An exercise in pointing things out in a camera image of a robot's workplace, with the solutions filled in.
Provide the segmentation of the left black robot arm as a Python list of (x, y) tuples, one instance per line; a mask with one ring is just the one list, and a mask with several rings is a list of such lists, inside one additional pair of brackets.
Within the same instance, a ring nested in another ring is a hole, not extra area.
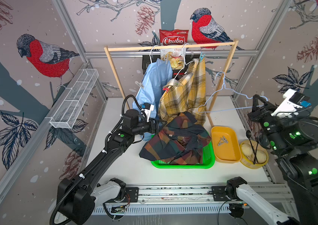
[(99, 180), (109, 167), (126, 150), (135, 144), (137, 135), (145, 133), (157, 134), (164, 123), (150, 117), (154, 105), (138, 103), (137, 109), (122, 110), (119, 122), (104, 139), (104, 148), (96, 158), (71, 180), (63, 179), (57, 189), (57, 205), (54, 208), (49, 223), (54, 225), (57, 213), (67, 219), (63, 225), (74, 222), (84, 224), (92, 212), (100, 204), (109, 200), (120, 201), (126, 194), (126, 184), (120, 179), (113, 178), (104, 185), (99, 185)]

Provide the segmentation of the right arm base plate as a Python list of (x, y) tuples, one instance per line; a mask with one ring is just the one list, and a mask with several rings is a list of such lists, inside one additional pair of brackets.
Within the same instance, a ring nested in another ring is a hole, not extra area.
[(213, 196), (215, 202), (224, 202), (231, 200), (226, 192), (226, 186), (212, 186), (210, 195)]

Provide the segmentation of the light blue shirt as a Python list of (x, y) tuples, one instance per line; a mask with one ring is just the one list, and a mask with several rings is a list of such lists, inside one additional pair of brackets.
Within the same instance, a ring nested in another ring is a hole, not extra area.
[(151, 63), (144, 75), (142, 84), (144, 88), (139, 88), (136, 95), (136, 100), (139, 105), (149, 103), (154, 105), (156, 111), (156, 118), (159, 119), (159, 102), (164, 94), (163, 88), (172, 79), (173, 70), (170, 63), (157, 59), (156, 62)]

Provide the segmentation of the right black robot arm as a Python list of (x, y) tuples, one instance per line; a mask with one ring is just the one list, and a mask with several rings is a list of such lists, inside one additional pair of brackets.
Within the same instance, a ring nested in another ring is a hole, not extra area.
[(318, 159), (310, 155), (311, 150), (318, 148), (318, 118), (289, 118), (288, 113), (254, 95), (248, 117), (261, 125), (267, 147), (277, 156), (276, 162), (294, 197), (299, 217), (281, 212), (241, 177), (227, 181), (226, 195), (230, 200), (247, 203), (270, 225), (318, 225)]

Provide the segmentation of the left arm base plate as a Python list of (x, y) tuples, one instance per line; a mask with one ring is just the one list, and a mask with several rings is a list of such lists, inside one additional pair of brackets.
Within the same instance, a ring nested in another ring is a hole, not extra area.
[(116, 198), (109, 199), (105, 203), (137, 203), (138, 197), (138, 187), (126, 187), (125, 189), (120, 190)]

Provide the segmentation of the dark multicolour plaid shirt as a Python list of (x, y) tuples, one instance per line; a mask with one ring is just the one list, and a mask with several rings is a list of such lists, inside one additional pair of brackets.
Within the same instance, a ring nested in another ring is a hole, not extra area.
[(203, 148), (211, 142), (207, 130), (189, 112), (182, 112), (152, 137), (139, 156), (170, 165), (203, 163)]

